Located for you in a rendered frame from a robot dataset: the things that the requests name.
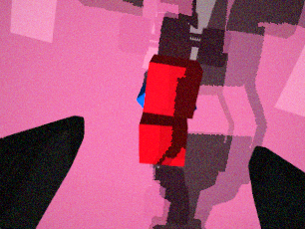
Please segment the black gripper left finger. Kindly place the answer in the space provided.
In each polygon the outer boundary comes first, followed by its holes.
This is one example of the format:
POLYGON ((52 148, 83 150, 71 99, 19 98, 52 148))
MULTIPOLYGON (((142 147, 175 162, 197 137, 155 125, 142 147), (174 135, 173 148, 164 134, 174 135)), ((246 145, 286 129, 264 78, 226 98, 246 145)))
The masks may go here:
POLYGON ((0 229, 35 229, 75 162, 84 118, 71 115, 0 138, 0 229))

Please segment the blue cube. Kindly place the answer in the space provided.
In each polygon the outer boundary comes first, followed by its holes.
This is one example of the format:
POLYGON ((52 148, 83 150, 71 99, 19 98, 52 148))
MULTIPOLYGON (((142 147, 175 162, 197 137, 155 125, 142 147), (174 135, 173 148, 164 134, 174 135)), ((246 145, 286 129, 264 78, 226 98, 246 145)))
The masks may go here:
POLYGON ((142 108, 144 107, 145 87, 146 87, 146 84, 141 85, 141 89, 138 92, 137 98, 136 98, 137 102, 140 103, 140 106, 142 108))

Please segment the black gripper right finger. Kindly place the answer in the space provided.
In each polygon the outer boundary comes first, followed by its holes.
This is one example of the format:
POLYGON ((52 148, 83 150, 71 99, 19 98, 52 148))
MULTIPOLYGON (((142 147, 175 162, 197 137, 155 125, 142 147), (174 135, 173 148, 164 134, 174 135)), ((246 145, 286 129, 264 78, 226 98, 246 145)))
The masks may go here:
POLYGON ((268 147, 254 147, 249 181, 261 229, 305 229, 305 173, 268 147))

